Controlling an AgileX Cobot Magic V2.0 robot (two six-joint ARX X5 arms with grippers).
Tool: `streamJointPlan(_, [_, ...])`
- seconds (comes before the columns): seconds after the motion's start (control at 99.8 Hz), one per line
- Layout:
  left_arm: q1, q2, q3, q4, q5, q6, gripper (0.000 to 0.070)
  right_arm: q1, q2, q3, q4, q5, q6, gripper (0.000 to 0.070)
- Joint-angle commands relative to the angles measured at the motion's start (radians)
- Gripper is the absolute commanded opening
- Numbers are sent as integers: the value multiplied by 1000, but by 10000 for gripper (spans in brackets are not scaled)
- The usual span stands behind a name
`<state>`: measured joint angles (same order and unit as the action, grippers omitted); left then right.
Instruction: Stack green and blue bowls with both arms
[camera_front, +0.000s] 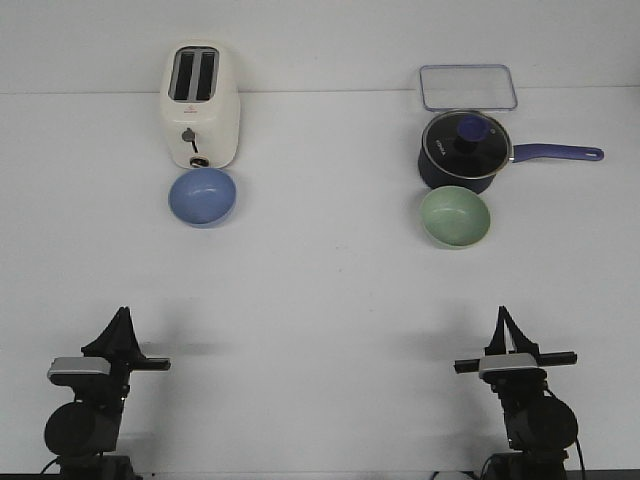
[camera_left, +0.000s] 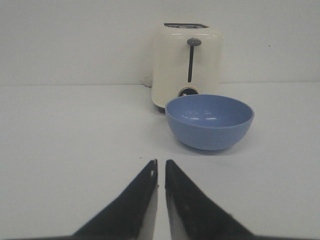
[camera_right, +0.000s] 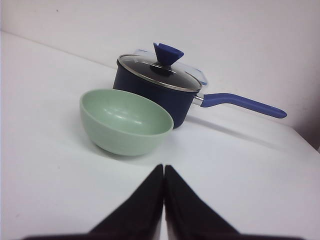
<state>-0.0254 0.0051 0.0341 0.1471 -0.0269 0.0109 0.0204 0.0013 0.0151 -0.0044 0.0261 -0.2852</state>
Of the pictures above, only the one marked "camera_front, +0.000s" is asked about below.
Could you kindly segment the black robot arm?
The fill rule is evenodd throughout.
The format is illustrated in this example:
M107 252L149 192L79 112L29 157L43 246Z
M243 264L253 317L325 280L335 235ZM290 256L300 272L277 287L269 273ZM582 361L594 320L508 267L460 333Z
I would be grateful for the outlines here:
M481 479L566 479L567 449L578 446L573 410L548 386L548 367L577 363L573 351L543 353L516 325L508 309L498 308L496 327L484 355L456 360L458 374L476 373L498 396L509 453L485 461Z
M57 408L44 429L62 479L138 479L131 459L115 453L130 375L167 371L167 358L146 357L137 341L130 308L120 307L102 333L76 357L55 358L47 379L69 387L73 400Z

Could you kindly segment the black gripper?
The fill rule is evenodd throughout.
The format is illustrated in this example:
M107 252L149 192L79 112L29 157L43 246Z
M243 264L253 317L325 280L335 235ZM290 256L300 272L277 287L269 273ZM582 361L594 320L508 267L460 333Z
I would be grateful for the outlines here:
M130 375L134 371L168 371L169 358L146 357L139 346L131 310L120 307L108 326L100 334L100 345L121 345L124 349L96 349L89 345L81 348L86 358L101 358L109 363L108 374L100 374L96 380L88 380L80 398L94 405L123 405L130 393Z
M504 324L512 341L511 350L506 346ZM508 309L500 306L493 336L483 355L455 360L453 369L456 374L476 374L494 391L518 388L542 391L545 389L547 367L576 363L575 351L541 353L539 345L522 332Z

